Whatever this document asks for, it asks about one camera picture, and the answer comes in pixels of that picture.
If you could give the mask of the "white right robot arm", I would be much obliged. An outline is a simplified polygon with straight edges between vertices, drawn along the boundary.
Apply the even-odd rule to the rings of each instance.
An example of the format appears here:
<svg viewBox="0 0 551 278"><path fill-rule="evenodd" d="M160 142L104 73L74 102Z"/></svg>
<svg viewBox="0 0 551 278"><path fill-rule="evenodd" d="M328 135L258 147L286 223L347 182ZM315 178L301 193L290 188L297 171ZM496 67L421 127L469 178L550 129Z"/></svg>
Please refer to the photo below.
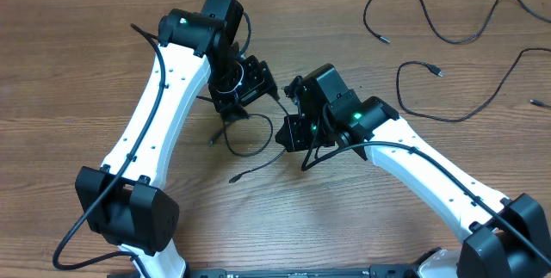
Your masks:
<svg viewBox="0 0 551 278"><path fill-rule="evenodd" d="M326 64L284 89L298 108L277 133L288 152L307 153L302 170L354 151L427 204L455 234L460 250L434 249L414 264L371 266L371 277L544 277L550 231L542 206L511 199L454 165L376 96L361 101Z"/></svg>

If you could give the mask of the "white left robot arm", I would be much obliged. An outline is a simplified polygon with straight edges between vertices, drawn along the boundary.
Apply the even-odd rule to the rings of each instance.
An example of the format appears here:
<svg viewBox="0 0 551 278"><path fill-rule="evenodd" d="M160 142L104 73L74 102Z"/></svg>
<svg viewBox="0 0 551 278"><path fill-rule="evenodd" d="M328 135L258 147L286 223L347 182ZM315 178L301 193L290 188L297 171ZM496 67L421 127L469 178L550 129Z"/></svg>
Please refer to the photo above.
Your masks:
<svg viewBox="0 0 551 278"><path fill-rule="evenodd" d="M248 19L238 0L206 0L200 12L173 9L147 41L152 73L133 115L99 168L82 168L75 183L81 223L127 256L138 277L186 277L173 240L178 204L165 192L174 146L203 89L229 124L247 117L260 96L277 97L265 62L247 56L235 36Z"/></svg>

